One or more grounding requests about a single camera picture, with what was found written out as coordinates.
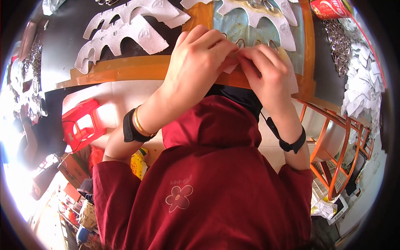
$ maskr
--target maroon shirt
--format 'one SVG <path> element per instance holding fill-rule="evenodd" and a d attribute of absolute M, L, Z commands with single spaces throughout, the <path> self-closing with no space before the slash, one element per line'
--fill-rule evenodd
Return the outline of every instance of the maroon shirt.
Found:
<path fill-rule="evenodd" d="M 311 170 L 276 174 L 254 116 L 209 96 L 162 129 L 143 181 L 122 162 L 94 167 L 101 241 L 115 249 L 293 249 L 310 239 Z"/>

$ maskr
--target yellow bag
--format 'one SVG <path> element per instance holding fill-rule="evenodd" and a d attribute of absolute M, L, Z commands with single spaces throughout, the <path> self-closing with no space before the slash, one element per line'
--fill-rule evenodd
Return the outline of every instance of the yellow bag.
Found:
<path fill-rule="evenodd" d="M 144 161 L 144 156 L 148 153 L 149 151 L 146 148 L 140 148 L 130 158 L 130 168 L 132 169 L 133 174 L 140 180 L 143 179 L 143 176 L 147 171 L 147 164 Z"/>

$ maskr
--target maroon sleeve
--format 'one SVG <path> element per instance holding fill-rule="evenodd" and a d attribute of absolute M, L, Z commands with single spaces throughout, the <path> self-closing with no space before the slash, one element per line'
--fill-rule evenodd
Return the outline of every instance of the maroon sleeve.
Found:
<path fill-rule="evenodd" d="M 100 162 L 93 167 L 93 193 L 101 242 L 121 249 L 125 241 L 140 179 L 124 162 Z"/>
<path fill-rule="evenodd" d="M 293 218 L 296 219 L 294 224 L 297 227 L 297 232 L 303 240 L 307 241 L 311 237 L 312 171 L 310 169 L 295 170 L 285 164 L 280 169 L 278 176 L 289 195 L 294 212 Z"/>

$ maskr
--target blue work mat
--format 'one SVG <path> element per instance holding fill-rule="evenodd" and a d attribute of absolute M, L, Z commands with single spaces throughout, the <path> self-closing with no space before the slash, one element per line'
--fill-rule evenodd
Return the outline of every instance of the blue work mat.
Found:
<path fill-rule="evenodd" d="M 270 0 L 270 3 L 279 8 L 278 5 Z M 290 7 L 296 17 L 298 26 L 290 26 L 296 51 L 287 51 L 290 60 L 292 61 L 294 72 L 303 75 L 304 63 L 304 23 L 303 14 L 300 3 L 289 2 Z M 266 17 L 260 19 L 257 28 L 248 25 L 248 18 L 246 12 L 242 8 L 237 8 L 225 16 L 217 13 L 217 10 L 222 6 L 222 1 L 214 2 L 214 17 L 213 28 L 220 32 L 226 33 L 228 39 L 236 42 L 239 38 L 245 40 L 246 46 L 252 46 L 255 40 L 260 40 L 266 44 L 268 40 L 273 40 L 276 45 L 280 46 L 278 31 L 273 23 Z"/>

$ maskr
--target red plastic stool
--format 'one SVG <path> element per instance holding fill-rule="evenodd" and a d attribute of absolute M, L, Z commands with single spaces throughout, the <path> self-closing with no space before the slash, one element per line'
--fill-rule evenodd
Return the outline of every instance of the red plastic stool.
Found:
<path fill-rule="evenodd" d="M 98 107 L 100 107 L 98 100 L 90 99 L 78 103 L 62 116 L 64 141 L 71 146 L 72 153 L 83 149 L 106 133 L 106 128 L 102 128 L 97 119 L 96 109 Z M 85 115 L 90 115 L 93 128 L 79 128 L 77 121 Z"/>

